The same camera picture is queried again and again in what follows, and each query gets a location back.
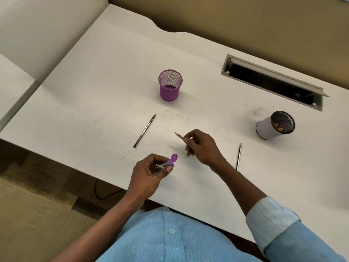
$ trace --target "white desk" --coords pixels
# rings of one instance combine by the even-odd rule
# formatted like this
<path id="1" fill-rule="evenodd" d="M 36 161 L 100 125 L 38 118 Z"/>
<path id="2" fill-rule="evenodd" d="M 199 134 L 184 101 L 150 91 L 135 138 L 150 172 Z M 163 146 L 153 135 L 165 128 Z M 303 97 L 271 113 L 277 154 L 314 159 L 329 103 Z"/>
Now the white desk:
<path id="1" fill-rule="evenodd" d="M 34 78 L 0 54 L 0 131 L 38 86 Z"/>
<path id="2" fill-rule="evenodd" d="M 323 111 L 220 74 L 227 54 L 321 86 Z M 159 97 L 158 75 L 183 76 L 178 99 Z M 149 153 L 179 155 L 152 200 L 253 240 L 226 185 L 174 134 L 210 133 L 240 171 L 292 208 L 304 224 L 349 258 L 349 91 L 110 5 L 0 133 L 0 138 L 127 188 Z M 295 131 L 260 139 L 256 123 L 284 110 Z M 136 149 L 140 133 L 157 113 Z"/>

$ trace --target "purple mesh pencil cup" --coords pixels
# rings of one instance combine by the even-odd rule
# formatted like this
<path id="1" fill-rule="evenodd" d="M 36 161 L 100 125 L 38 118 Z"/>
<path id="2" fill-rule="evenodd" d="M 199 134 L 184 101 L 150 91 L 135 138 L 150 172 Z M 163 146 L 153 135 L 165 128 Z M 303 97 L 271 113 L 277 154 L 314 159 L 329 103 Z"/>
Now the purple mesh pencil cup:
<path id="1" fill-rule="evenodd" d="M 179 94 L 183 78 L 175 70 L 165 70 L 159 75 L 160 96 L 165 101 L 174 101 Z"/>

